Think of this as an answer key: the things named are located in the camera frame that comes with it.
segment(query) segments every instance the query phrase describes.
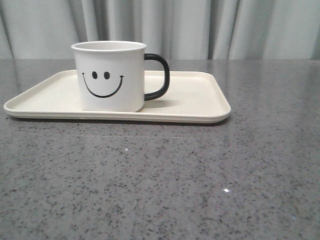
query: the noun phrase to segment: gray curtain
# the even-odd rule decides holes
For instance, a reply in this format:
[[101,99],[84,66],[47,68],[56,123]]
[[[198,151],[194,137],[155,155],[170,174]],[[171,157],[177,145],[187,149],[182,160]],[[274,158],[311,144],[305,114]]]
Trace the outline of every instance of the gray curtain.
[[318,59],[320,0],[0,0],[0,58],[72,59],[95,40],[167,59]]

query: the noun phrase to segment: gray speckled countertop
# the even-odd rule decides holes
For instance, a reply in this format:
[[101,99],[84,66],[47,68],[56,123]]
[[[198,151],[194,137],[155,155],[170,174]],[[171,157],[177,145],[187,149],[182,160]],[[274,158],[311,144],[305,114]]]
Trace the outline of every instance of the gray speckled countertop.
[[[169,65],[213,74],[230,117],[192,125],[0,111],[0,239],[320,239],[320,61]],[[74,68],[0,60],[1,104]]]

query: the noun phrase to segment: tray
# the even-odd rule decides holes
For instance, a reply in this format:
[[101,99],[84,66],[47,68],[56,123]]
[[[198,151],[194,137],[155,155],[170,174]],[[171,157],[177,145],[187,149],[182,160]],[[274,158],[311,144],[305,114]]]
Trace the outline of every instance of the tray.
[[[145,71],[145,92],[163,84],[163,71]],[[82,110],[76,70],[58,72],[4,104],[7,114],[24,119],[91,119],[211,124],[226,119],[231,107],[215,78],[205,72],[171,71],[167,93],[146,101],[138,112]]]

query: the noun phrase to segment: tray rim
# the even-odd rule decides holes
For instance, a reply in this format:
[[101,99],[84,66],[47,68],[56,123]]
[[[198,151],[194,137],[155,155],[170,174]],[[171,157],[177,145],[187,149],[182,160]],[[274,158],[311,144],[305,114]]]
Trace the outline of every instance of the tray rim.
[[[170,123],[203,123],[203,124],[213,124],[217,122],[221,122],[222,120],[226,119],[231,112],[230,104],[228,103],[225,95],[221,91],[217,81],[215,80],[214,76],[207,72],[201,71],[170,71],[170,74],[173,77],[183,77],[183,74],[189,74],[192,76],[189,77],[201,77],[206,76],[212,79],[213,84],[217,86],[217,90],[223,96],[225,103],[227,105],[227,111],[224,114],[220,115],[188,115],[188,114],[172,114],[172,113],[154,113],[154,112],[123,112],[123,111],[34,111],[34,110],[16,110],[10,108],[8,105],[14,104],[14,102],[22,97],[27,96],[28,94],[32,93],[35,89],[44,86],[45,84],[50,84],[52,81],[55,81],[58,75],[62,76],[72,76],[77,72],[77,70],[65,70],[55,73],[54,75],[48,77],[47,79],[41,81],[40,83],[34,85],[33,87],[29,88],[28,90],[20,93],[19,95],[11,98],[8,100],[4,105],[3,108],[5,112],[19,119],[73,119],[73,120],[107,120],[107,121],[138,121],[138,122],[170,122]],[[158,70],[145,70],[146,76],[163,76],[163,71]]]

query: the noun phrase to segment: white mug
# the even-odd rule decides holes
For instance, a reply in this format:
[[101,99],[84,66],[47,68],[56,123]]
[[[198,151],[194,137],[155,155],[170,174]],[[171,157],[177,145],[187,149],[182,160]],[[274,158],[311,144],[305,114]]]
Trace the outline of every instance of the white mug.
[[[146,44],[133,41],[88,41],[73,44],[82,107],[85,111],[136,112],[145,101],[163,96],[169,87],[168,63],[146,53]],[[145,94],[145,60],[159,61],[164,84]]]

